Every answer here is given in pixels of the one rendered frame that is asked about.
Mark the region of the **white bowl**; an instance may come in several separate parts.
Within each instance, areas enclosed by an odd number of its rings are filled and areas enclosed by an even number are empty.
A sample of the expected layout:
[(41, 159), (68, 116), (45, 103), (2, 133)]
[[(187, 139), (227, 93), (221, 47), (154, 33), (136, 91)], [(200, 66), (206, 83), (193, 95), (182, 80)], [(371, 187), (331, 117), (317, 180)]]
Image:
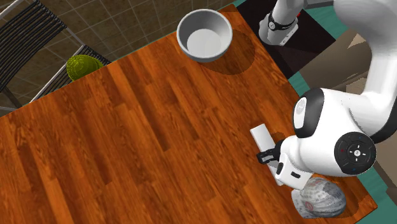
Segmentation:
[(212, 62), (228, 50), (233, 29), (220, 12), (198, 9), (187, 13), (178, 23), (179, 47), (196, 62)]

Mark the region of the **dark robot stand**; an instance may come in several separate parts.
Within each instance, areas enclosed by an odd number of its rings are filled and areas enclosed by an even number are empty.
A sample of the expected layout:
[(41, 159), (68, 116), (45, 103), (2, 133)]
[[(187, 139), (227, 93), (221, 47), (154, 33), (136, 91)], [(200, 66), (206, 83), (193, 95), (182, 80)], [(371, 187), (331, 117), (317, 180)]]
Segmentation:
[[(245, 0), (237, 9), (251, 30), (258, 34), (260, 20), (275, 4), (276, 0)], [(302, 10), (298, 17), (298, 30), (284, 46), (262, 45), (284, 76), (290, 78), (334, 42), (335, 38)]]

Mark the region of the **black slatted metal chair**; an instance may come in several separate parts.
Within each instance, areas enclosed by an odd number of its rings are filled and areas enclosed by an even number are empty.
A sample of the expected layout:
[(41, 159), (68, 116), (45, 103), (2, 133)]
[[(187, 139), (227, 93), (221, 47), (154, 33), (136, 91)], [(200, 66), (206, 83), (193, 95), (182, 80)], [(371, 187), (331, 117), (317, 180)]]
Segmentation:
[[(89, 55), (101, 61), (104, 66), (111, 63), (77, 38), (40, 0), (32, 0), (30, 5), (0, 26), (0, 94), (4, 94), (13, 105), (11, 108), (0, 106), (0, 110), (14, 111), (22, 107), (7, 84), (40, 49), (64, 30), (81, 44), (73, 56)], [(33, 101), (72, 82), (67, 74), (66, 63), (32, 98)]]

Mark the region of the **grey patterned cap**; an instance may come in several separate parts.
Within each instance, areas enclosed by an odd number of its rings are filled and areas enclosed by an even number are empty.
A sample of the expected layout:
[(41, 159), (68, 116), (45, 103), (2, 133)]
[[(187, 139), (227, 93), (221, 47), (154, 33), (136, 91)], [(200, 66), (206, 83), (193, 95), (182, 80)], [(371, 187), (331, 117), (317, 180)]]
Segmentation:
[(305, 219), (333, 218), (346, 207), (343, 191), (324, 178), (310, 178), (302, 190), (293, 190), (291, 198), (299, 215)]

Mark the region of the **green round ball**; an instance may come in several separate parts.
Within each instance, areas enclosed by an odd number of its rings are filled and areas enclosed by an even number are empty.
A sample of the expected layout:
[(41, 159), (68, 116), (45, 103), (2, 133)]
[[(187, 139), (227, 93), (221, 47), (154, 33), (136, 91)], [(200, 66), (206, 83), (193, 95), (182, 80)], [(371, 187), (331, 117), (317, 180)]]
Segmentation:
[(72, 81), (76, 81), (104, 65), (98, 59), (89, 55), (75, 55), (67, 60), (66, 70)]

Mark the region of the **brown wooden table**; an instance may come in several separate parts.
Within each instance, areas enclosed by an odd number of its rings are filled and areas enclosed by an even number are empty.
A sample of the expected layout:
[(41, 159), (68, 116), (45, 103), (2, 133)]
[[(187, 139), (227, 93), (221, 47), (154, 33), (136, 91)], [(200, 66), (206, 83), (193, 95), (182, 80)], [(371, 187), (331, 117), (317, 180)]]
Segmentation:
[(0, 224), (355, 224), (303, 219), (250, 130), (292, 134), (298, 95), (233, 5), (229, 51), (198, 63), (170, 34), (0, 118)]

